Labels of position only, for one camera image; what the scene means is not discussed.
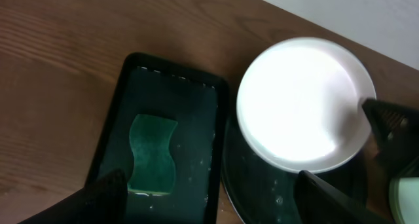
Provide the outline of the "mint green plate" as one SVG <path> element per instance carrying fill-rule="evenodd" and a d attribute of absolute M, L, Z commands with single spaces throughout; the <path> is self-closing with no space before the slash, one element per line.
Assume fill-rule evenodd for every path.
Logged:
<path fill-rule="evenodd" d="M 390 180 L 389 204 L 397 224 L 418 224 L 418 168 L 406 168 Z"/>

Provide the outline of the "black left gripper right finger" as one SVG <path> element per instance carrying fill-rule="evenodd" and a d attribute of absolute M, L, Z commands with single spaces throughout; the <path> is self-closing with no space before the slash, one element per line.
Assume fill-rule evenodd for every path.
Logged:
<path fill-rule="evenodd" d="M 293 198 L 304 224 L 390 224 L 306 170 L 297 176 Z"/>

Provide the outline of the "white plate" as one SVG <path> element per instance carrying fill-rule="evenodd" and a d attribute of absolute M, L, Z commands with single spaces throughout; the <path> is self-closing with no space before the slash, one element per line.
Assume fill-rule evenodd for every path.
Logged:
<path fill-rule="evenodd" d="M 247 144 L 286 172 L 328 172 L 366 144 L 362 110 L 376 90 L 365 66 L 346 48 L 298 37 L 262 52 L 246 70 L 236 116 Z"/>

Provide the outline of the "green yellow sponge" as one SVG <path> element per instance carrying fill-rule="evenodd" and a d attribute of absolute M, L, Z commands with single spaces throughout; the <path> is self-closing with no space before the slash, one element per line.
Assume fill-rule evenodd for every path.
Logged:
<path fill-rule="evenodd" d="M 134 156 L 128 190 L 132 193 L 168 195 L 176 181 L 176 168 L 170 153 L 170 141 L 177 121 L 138 114 L 129 131 Z"/>

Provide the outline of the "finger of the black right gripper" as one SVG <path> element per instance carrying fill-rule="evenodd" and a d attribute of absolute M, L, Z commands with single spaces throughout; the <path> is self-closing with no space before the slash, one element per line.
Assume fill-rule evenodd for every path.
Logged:
<path fill-rule="evenodd" d="M 418 110 L 372 98 L 362 103 L 382 162 L 407 162 L 418 157 Z"/>

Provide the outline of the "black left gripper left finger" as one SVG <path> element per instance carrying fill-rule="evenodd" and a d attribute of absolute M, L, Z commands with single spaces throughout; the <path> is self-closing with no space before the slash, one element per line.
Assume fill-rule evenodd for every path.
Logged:
<path fill-rule="evenodd" d="M 127 196 L 125 174 L 117 169 L 21 224 L 122 223 Z"/>

